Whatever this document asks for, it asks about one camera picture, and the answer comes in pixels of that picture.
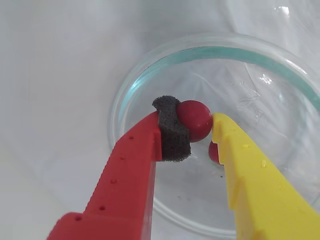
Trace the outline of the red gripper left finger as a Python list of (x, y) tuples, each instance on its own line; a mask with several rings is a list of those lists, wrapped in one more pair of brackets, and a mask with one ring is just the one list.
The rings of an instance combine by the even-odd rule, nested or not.
[(149, 240), (157, 162), (181, 162), (191, 153), (189, 131), (180, 123), (179, 100), (164, 95), (115, 144), (82, 213), (59, 219), (50, 240)]

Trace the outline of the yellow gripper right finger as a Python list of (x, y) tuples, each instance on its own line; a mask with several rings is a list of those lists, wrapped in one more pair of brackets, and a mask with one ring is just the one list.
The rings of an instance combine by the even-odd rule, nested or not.
[(236, 239), (318, 240), (320, 215), (229, 116), (212, 117)]

